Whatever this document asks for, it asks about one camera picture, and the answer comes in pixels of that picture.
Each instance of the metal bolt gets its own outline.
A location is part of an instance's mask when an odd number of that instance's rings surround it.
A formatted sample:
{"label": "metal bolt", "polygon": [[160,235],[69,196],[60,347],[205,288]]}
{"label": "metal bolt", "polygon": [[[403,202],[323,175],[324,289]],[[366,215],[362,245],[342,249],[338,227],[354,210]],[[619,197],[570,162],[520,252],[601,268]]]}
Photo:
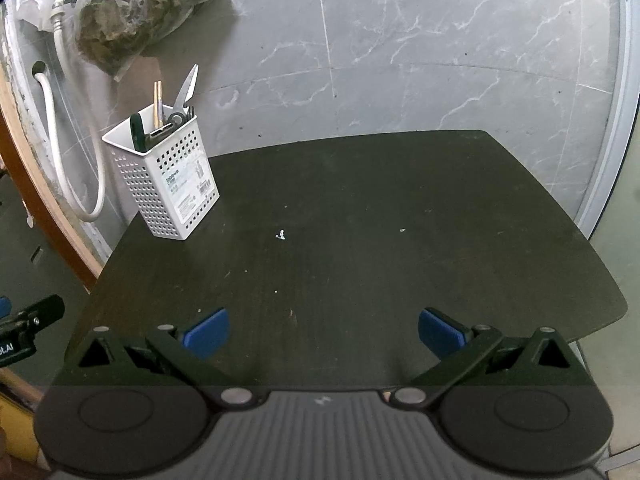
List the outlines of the metal bolt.
{"label": "metal bolt", "polygon": [[252,398],[254,394],[252,394],[246,388],[227,388],[220,394],[220,398],[224,400],[227,404],[246,404]]}
{"label": "metal bolt", "polygon": [[394,397],[403,404],[421,404],[427,399],[427,394],[418,388],[400,388]]}

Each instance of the gold pen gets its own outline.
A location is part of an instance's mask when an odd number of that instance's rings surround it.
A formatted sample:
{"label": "gold pen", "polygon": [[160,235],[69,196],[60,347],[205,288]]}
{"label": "gold pen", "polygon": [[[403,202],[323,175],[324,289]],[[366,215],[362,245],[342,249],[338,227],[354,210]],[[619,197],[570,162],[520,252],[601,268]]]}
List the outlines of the gold pen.
{"label": "gold pen", "polygon": [[160,127],[158,118],[158,81],[154,81],[154,130]]}

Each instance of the perforated container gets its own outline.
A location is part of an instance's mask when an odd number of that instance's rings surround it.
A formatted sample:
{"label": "perforated container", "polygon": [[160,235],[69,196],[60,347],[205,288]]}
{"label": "perforated container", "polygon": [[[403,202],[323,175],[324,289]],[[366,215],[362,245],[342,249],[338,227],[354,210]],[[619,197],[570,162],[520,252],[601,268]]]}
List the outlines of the perforated container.
{"label": "perforated container", "polygon": [[[165,116],[171,108],[164,107]],[[140,110],[153,130],[153,105]],[[186,240],[220,194],[194,117],[146,153],[133,149],[129,120],[102,136],[151,232]]]}

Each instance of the circular pad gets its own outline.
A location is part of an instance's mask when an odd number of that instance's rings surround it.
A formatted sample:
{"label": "circular pad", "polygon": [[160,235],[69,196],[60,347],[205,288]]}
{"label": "circular pad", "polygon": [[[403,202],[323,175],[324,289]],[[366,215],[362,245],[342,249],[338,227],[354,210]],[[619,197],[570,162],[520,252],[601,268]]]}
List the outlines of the circular pad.
{"label": "circular pad", "polygon": [[440,421],[453,444],[501,472],[560,475],[604,451],[613,417],[595,386],[454,387]]}
{"label": "circular pad", "polygon": [[43,452],[82,476],[142,475],[180,460],[207,427],[206,404],[175,378],[154,374],[153,382],[52,386],[34,421]]}

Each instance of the plastic bag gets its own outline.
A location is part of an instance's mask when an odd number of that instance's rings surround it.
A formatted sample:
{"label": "plastic bag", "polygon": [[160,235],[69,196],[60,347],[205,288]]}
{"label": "plastic bag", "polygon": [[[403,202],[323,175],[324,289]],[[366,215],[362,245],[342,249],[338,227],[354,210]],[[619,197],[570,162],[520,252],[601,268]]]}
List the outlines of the plastic bag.
{"label": "plastic bag", "polygon": [[78,0],[76,45],[81,55],[120,79],[133,59],[179,27],[206,0]]}

